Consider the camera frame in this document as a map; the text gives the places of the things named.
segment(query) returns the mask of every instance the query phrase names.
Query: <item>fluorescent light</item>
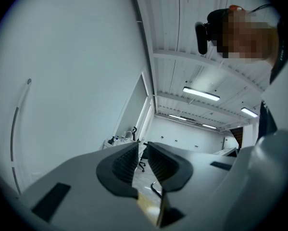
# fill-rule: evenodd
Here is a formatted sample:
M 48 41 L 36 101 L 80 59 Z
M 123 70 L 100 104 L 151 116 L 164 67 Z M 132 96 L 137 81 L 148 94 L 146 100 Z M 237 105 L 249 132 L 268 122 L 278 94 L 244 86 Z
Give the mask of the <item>fluorescent light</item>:
M 189 87 L 184 87 L 183 91 L 187 92 L 187 93 L 194 94 L 194 95 L 198 95 L 198 96 L 201 96 L 201 97 L 204 97 L 204 98 L 209 98 L 209 99 L 212 99 L 214 101 L 218 101 L 220 99 L 219 96 L 216 96 L 216 95 L 204 92 L 204 91 L 194 90 L 194 89 L 189 88 Z
M 175 116 L 175 115 L 169 115 L 169 116 L 186 121 L 186 119 L 184 119 L 184 118 L 182 118 L 182 117 L 178 117 L 178 116 Z
M 247 108 L 242 108 L 241 111 L 243 111 L 244 113 L 247 113 L 248 115 L 252 116 L 252 117 L 257 117 L 258 115 L 256 113 L 254 113 L 253 111 L 250 111 Z
M 204 127 L 208 127 L 208 128 L 212 128 L 212 129 L 216 129 L 216 127 L 212 127 L 212 126 L 209 126 L 209 125 L 206 125 L 206 124 L 203 124 Z

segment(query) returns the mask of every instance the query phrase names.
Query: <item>black shirt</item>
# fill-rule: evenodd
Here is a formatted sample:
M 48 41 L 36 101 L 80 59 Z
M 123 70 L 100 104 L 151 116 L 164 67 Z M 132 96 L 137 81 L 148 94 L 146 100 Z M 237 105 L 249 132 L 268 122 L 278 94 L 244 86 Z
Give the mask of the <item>black shirt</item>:
M 284 22 L 281 20 L 277 25 L 278 32 L 278 56 L 271 71 L 270 84 L 275 80 L 277 75 L 283 69 L 286 61 L 288 60 L 288 29 L 286 29 Z M 265 105 L 264 101 L 261 103 L 259 127 L 258 127 L 258 139 L 265 135 L 274 133 L 277 131 L 275 121 L 269 112 L 269 108 Z

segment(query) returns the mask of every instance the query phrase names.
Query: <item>staircase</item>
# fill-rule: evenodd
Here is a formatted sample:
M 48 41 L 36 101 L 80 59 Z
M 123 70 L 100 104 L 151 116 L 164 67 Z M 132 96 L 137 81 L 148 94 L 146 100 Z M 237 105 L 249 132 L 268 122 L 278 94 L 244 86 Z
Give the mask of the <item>staircase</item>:
M 239 144 L 239 149 L 242 147 L 243 128 L 235 128 L 230 130 Z

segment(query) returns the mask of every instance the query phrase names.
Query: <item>white ceiling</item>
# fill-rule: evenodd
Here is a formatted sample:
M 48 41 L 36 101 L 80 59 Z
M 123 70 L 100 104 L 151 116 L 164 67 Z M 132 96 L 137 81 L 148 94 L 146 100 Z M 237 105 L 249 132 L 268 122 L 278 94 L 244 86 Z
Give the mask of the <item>white ceiling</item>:
M 247 107 L 259 114 L 261 93 L 269 84 L 271 67 L 263 61 L 237 64 L 222 59 L 210 42 L 208 52 L 200 55 L 194 25 L 197 21 L 206 23 L 210 12 L 231 4 L 252 10 L 268 1 L 137 1 L 148 45 L 156 112 L 180 115 L 218 130 L 251 123 L 252 117 L 241 112 L 241 108 Z M 276 26 L 278 15 L 273 8 L 268 8 L 258 11 L 255 19 Z M 210 92 L 221 99 L 215 102 L 184 93 L 184 86 Z

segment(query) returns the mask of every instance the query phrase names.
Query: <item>ceiling light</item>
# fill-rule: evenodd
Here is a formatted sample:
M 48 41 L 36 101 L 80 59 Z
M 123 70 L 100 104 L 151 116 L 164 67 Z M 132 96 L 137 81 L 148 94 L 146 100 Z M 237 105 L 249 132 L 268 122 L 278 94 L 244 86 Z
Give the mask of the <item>ceiling light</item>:
M 257 117 L 258 115 L 256 113 L 254 113 L 253 111 L 247 109 L 247 108 L 242 108 L 241 111 L 243 111 L 244 113 L 247 113 L 248 115 L 252 116 L 252 117 Z
M 212 129 L 216 129 L 216 127 L 212 127 L 212 126 L 209 126 L 209 125 L 206 125 L 206 124 L 203 124 L 204 127 L 208 127 L 208 128 L 212 128 Z
M 204 98 L 209 98 L 209 99 L 212 99 L 214 101 L 218 101 L 220 99 L 219 96 L 216 96 L 216 95 L 213 95 L 211 93 L 204 92 L 204 91 L 194 90 L 194 89 L 189 88 L 189 87 L 184 87 L 183 91 L 187 92 L 187 93 L 194 94 L 194 95 L 198 95 L 198 96 L 201 96 L 201 97 L 204 97 Z
M 182 117 L 178 117 L 178 116 L 175 116 L 175 115 L 169 115 L 169 116 L 186 121 L 186 119 L 184 119 Z

